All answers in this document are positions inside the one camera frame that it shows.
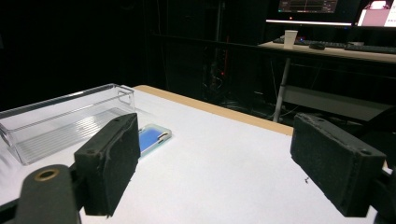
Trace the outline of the white paper cup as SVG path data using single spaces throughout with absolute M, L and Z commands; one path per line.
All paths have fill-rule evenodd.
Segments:
M 286 30 L 284 34 L 284 48 L 292 49 L 298 32 L 296 30 Z

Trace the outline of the large dark computer monitor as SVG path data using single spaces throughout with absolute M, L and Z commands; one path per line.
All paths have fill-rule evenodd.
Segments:
M 361 0 L 270 0 L 266 21 L 322 26 L 352 26 Z

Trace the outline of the blue iridescent phone case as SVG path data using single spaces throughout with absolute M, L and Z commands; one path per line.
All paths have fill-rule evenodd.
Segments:
M 147 156 L 173 136 L 171 130 L 153 123 L 142 127 L 138 133 L 141 157 Z

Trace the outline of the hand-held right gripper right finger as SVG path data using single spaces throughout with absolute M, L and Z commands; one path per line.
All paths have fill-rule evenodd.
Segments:
M 329 121 L 294 117 L 292 159 L 345 217 L 365 217 L 369 186 L 380 177 L 386 155 Z

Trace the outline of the computer monitor with pink screen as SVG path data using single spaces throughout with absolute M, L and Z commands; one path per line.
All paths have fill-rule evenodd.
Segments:
M 396 0 L 368 0 L 357 20 L 358 27 L 396 28 Z

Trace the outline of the light wooden background desk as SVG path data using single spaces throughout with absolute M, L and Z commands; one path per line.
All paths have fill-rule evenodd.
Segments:
M 396 55 L 349 51 L 344 49 L 326 48 L 324 50 L 311 49 L 307 46 L 294 45 L 285 49 L 281 44 L 267 42 L 259 45 L 266 52 L 279 53 L 286 58 L 281 84 L 276 98 L 276 109 L 273 121 L 278 122 L 284 102 L 301 105 L 317 110 L 345 116 L 353 119 L 369 120 L 380 112 L 390 108 L 390 105 L 364 101 L 361 99 L 314 91 L 287 84 L 291 59 L 301 56 L 306 59 L 324 60 L 326 62 L 340 60 L 342 63 L 368 65 L 396 65 Z

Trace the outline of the black keyboard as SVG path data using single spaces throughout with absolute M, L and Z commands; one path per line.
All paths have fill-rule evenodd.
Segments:
M 315 42 L 322 43 L 322 44 L 324 44 L 326 46 L 326 48 L 333 48 L 333 49 L 344 49 L 345 46 L 346 46 L 344 43 L 327 42 L 327 41 L 314 41 L 314 40 L 306 40 L 306 39 L 300 39 L 300 38 L 297 38 L 295 40 L 294 45 L 295 46 L 307 46 L 307 47 L 309 47 L 309 45 L 311 43 L 315 43 Z M 284 44 L 284 38 L 276 38 L 275 40 L 273 40 L 273 43 Z
M 384 53 L 384 54 L 396 54 L 396 48 L 394 47 L 380 47 L 380 46 L 367 46 L 367 45 L 346 45 L 345 50 L 361 51 L 361 52 L 372 52 L 372 53 Z

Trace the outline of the clear plastic container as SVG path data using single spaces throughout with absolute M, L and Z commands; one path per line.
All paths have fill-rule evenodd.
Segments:
M 87 141 L 114 118 L 135 112 L 134 91 L 117 84 L 0 112 L 0 148 L 32 164 Z

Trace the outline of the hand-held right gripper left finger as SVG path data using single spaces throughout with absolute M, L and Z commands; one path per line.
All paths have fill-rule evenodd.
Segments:
M 86 183 L 87 215 L 114 214 L 140 155 L 136 113 L 112 119 L 74 154 L 77 174 Z

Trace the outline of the white table mat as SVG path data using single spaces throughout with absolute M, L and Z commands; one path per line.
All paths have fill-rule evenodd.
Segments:
M 82 224 L 374 223 L 375 210 L 341 215 L 292 160 L 290 127 L 149 86 L 130 89 L 139 123 L 173 136 L 139 161 L 113 216 L 86 215 Z M 0 148 L 0 204 L 16 199 L 34 170 L 71 164 L 85 142 L 28 165 Z

